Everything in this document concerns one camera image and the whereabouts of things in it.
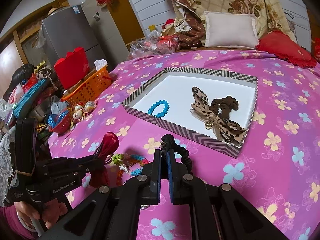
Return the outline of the maroon sleeve forearm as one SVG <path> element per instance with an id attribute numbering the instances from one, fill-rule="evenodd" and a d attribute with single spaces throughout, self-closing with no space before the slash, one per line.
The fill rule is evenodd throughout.
<path id="1" fill-rule="evenodd" d="M 1 207 L 1 239 L 37 239 L 36 232 L 26 229 L 20 222 L 14 206 Z"/>

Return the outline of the person's left hand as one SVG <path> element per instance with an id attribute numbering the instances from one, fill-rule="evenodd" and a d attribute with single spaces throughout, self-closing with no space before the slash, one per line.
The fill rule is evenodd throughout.
<path id="1" fill-rule="evenodd" d="M 32 218 L 35 220 L 40 219 L 45 222 L 47 229 L 52 228 L 57 223 L 60 216 L 65 215 L 68 211 L 65 203 L 60 203 L 57 199 L 51 200 L 44 204 L 43 211 L 40 213 L 37 209 L 24 201 L 15 202 L 14 206 L 17 214 L 24 222 L 26 222 L 27 225 L 31 225 Z"/>

